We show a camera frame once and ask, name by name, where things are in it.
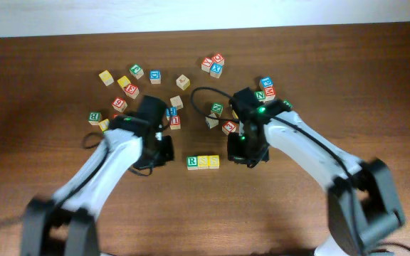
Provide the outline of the yellow S block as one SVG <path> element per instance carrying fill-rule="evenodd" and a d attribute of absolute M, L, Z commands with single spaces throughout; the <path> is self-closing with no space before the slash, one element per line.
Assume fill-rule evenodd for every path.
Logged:
<path fill-rule="evenodd" d="M 209 157 L 208 156 L 197 156 L 198 169 L 208 169 L 209 168 Z"/>
<path fill-rule="evenodd" d="M 210 169 L 218 169 L 220 167 L 220 157 L 219 155 L 208 156 L 208 166 Z"/>

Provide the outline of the green R block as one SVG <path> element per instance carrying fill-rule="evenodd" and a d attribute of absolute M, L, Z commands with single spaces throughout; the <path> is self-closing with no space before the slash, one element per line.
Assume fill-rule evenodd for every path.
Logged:
<path fill-rule="evenodd" d="M 188 156 L 186 158 L 186 167 L 188 170 L 197 170 L 199 168 L 198 157 Z"/>

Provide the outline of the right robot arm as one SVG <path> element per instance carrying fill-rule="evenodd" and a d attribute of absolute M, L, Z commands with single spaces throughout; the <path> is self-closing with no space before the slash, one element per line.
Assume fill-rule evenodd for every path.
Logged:
<path fill-rule="evenodd" d="M 255 167 L 278 149 L 307 171 L 327 196 L 330 238 L 315 255 L 368 255 L 406 221 L 392 172 L 364 161 L 311 129 L 289 102 L 262 103 L 250 88 L 229 98 L 240 122 L 228 136 L 229 161 Z"/>

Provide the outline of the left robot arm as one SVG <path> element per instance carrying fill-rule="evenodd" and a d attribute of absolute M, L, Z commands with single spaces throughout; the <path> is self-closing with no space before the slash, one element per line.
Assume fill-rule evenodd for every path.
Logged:
<path fill-rule="evenodd" d="M 161 99 L 145 96 L 136 111 L 110 121 L 79 172 L 50 199 L 27 205 L 21 256 L 101 255 L 96 222 L 122 176 L 149 176 L 174 159 L 172 139 L 162 135 L 167 110 Z"/>

